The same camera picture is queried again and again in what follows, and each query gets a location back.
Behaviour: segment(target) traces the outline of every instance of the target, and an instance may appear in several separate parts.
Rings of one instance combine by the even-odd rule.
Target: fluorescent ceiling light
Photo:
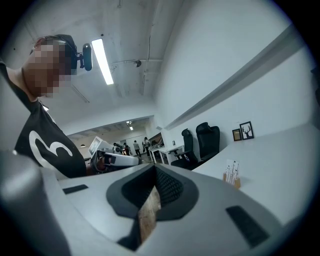
[[[102,39],[92,41],[92,46],[106,84],[113,85]]]

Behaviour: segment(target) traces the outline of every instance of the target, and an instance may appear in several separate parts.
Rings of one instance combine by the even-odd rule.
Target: black office chair
[[[220,129],[218,126],[210,127],[207,122],[199,124],[196,129],[199,141],[200,158],[208,161],[219,153]]]
[[[198,167],[198,159],[194,153],[194,139],[188,129],[184,129],[181,133],[184,140],[184,152],[175,154],[178,160],[171,163],[172,166],[193,170]]]

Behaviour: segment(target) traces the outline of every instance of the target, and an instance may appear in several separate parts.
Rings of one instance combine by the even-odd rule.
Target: deer picture
[[[252,136],[249,135],[249,132],[251,131],[251,127],[248,125],[248,130],[245,130],[244,127],[242,127],[242,131],[246,135],[247,138],[251,138]]]

